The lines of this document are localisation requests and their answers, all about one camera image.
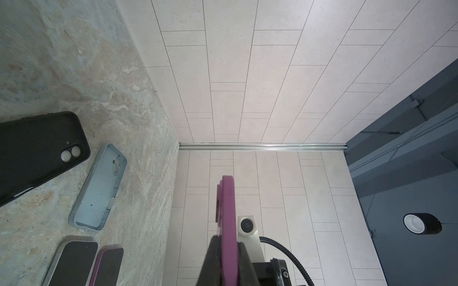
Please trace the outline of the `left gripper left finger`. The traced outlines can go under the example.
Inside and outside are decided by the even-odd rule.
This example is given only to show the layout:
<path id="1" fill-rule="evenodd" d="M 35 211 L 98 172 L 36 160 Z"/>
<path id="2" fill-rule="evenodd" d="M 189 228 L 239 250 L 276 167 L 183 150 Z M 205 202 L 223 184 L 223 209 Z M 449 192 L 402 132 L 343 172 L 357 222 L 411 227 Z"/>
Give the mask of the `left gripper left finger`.
<path id="1" fill-rule="evenodd" d="M 223 286 L 223 270 L 221 266 L 221 239 L 213 236 L 210 240 L 196 286 Z"/>

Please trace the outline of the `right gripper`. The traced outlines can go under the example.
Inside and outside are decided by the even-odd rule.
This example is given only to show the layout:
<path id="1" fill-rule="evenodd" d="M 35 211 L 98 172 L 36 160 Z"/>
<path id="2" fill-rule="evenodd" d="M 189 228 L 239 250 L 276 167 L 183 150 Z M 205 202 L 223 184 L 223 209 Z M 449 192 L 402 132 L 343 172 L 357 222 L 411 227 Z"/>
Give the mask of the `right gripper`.
<path id="1" fill-rule="evenodd" d="M 285 260 L 272 259 L 252 265 L 260 286 L 292 286 L 291 274 Z"/>

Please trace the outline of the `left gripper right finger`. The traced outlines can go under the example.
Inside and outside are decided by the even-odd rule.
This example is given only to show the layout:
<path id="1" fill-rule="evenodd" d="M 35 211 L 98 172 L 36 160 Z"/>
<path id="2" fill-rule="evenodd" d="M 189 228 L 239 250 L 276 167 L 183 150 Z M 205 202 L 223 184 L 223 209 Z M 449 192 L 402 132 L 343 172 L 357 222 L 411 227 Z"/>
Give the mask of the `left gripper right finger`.
<path id="1" fill-rule="evenodd" d="M 258 277 L 248 251 L 243 243 L 237 243 L 238 250 L 238 285 L 239 286 L 260 286 Z"/>

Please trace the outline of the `purple-edged black phone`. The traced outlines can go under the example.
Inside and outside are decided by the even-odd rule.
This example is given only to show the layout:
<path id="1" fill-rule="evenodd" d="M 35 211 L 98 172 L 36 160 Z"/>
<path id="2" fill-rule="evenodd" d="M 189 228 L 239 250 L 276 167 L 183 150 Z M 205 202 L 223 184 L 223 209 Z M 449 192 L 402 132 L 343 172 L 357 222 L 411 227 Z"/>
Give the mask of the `purple-edged black phone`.
<path id="1" fill-rule="evenodd" d="M 237 286 L 238 246 L 234 177 L 224 175 L 217 186 L 216 223 L 221 241 L 221 269 L 225 286 Z"/>

